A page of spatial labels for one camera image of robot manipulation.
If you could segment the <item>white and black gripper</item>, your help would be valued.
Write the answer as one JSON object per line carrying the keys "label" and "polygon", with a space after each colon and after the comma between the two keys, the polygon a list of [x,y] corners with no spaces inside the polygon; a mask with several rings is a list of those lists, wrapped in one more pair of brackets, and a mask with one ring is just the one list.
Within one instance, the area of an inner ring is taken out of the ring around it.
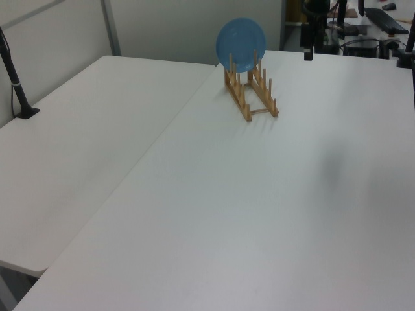
{"label": "white and black gripper", "polygon": [[326,27],[323,23],[302,23],[300,32],[300,46],[303,48],[305,61],[313,60],[313,53],[324,53],[324,36]]}

